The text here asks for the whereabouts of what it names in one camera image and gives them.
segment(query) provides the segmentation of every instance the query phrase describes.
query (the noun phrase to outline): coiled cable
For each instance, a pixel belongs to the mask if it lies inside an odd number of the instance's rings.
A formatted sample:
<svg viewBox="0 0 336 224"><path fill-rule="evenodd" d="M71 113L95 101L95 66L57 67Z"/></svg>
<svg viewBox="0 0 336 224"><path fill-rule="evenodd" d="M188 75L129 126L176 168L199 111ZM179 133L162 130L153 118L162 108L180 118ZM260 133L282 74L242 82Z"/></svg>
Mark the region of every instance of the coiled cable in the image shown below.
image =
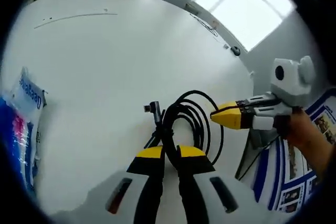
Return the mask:
<svg viewBox="0 0 336 224"><path fill-rule="evenodd" d="M146 144L145 148L154 147L162 141L163 148L172 163L172 165L178 168L178 154L173 140L173 124L177 119L184 119L188 122L192 129L194 147L203 150L204 136L207 136L207 144L205 154L208 155L211 145L211 131L209 120L201 108L196 102L186 99L191 94L198 94L206 98L215 110L218 110L216 103L204 92L198 90L192 90L181 95L173 104L171 104L166 110L162 111L161 120L156 122L156 129L152 134L151 139ZM222 152L224 144L224 128L220 125L220 144L218 152L212 161L214 165Z"/></svg>

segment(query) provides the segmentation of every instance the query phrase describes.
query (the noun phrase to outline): cable connector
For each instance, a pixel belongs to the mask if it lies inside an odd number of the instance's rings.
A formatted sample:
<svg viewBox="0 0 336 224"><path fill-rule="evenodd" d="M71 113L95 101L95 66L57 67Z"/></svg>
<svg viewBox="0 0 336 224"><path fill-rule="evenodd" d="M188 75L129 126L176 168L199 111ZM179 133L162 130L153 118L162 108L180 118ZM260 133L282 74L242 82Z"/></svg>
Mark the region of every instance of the cable connector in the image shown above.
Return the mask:
<svg viewBox="0 0 336 224"><path fill-rule="evenodd" d="M151 112L154 115L154 121L156 124L160 123L161 120L161 111L158 101L151 102L149 105L143 107L145 112Z"/></svg>

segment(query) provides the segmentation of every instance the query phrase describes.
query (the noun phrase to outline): plastic bag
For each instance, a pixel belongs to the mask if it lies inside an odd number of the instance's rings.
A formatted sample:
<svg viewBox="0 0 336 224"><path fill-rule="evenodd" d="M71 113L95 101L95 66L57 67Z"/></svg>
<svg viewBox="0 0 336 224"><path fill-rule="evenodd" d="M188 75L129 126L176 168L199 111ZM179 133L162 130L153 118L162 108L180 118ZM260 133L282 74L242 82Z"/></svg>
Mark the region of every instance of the plastic bag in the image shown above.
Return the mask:
<svg viewBox="0 0 336 224"><path fill-rule="evenodd" d="M44 90L28 77L26 68L10 92L0 98L0 133L10 164L30 194L34 194L40 137L38 122L46 105Z"/></svg>

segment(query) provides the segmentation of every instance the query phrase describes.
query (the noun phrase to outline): person's hand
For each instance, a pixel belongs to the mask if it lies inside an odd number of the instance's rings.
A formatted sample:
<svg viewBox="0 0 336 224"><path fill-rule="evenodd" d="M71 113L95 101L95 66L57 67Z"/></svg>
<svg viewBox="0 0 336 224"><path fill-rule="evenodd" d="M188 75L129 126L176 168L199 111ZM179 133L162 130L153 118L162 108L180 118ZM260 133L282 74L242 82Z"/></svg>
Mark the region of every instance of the person's hand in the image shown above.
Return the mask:
<svg viewBox="0 0 336 224"><path fill-rule="evenodd" d="M319 178L322 178L332 156L333 146L303 111L295 111L290 118L287 141L298 148Z"/></svg>
<svg viewBox="0 0 336 224"><path fill-rule="evenodd" d="M295 111L290 117L288 142L298 149L309 145L309 141L324 140L323 134L311 122L304 110Z"/></svg>

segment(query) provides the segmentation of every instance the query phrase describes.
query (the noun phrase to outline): poster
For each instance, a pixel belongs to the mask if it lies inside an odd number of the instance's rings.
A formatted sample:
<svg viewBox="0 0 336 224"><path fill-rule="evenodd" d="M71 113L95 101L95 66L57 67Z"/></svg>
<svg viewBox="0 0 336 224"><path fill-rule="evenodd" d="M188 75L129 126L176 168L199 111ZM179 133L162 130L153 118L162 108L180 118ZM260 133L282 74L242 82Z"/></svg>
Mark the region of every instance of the poster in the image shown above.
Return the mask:
<svg viewBox="0 0 336 224"><path fill-rule="evenodd" d="M324 135L326 141L336 144L336 89L325 92L312 106L306 109L313 124ZM262 184L256 200L268 206L269 210L293 213L298 211L319 186L319 180L311 166L287 140L278 139L271 146L274 152L261 155L255 185Z"/></svg>

